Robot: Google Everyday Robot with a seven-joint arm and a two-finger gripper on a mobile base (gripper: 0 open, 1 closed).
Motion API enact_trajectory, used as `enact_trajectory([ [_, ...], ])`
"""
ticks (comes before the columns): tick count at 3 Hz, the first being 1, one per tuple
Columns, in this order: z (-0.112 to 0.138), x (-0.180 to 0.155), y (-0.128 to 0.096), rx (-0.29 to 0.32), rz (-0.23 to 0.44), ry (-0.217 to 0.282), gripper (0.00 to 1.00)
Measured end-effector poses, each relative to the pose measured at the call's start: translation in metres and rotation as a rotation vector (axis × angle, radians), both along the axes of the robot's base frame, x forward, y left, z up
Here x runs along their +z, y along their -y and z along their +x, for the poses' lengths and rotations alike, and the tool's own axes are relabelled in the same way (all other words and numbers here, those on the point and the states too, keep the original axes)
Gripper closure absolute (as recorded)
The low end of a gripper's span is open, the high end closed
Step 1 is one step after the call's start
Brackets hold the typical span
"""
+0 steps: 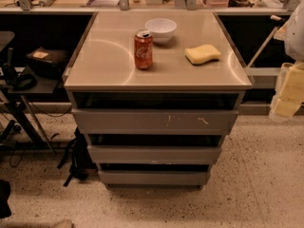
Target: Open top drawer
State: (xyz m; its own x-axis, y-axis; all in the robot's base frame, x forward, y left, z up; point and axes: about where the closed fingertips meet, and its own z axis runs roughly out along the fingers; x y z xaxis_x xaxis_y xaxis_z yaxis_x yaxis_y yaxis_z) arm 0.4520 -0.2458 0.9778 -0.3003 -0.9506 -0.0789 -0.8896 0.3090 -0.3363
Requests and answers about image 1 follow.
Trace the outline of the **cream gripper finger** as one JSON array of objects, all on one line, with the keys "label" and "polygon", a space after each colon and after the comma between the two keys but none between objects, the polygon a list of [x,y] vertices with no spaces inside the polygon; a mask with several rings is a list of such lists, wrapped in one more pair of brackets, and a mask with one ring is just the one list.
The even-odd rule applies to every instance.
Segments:
[{"label": "cream gripper finger", "polygon": [[280,90],[275,113],[291,118],[304,102],[304,64],[293,64],[288,69]]},{"label": "cream gripper finger", "polygon": [[284,122],[284,121],[287,120],[286,117],[278,116],[275,113],[275,106],[276,106],[276,103],[277,103],[277,100],[278,100],[278,97],[279,97],[280,90],[283,86],[286,74],[288,72],[288,69],[292,66],[293,66],[292,63],[283,63],[281,65],[280,71],[277,75],[276,85],[275,85],[275,95],[272,98],[272,101],[271,101],[271,104],[270,104],[270,112],[269,112],[269,118],[274,122]]}]

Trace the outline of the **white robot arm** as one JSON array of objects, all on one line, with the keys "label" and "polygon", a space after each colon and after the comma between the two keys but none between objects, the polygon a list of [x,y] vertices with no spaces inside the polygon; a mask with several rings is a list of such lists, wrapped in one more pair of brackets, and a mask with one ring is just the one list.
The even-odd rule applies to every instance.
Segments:
[{"label": "white robot arm", "polygon": [[304,1],[301,1],[275,38],[281,35],[285,53],[294,63],[284,63],[277,76],[269,118],[290,120],[304,103]]}]

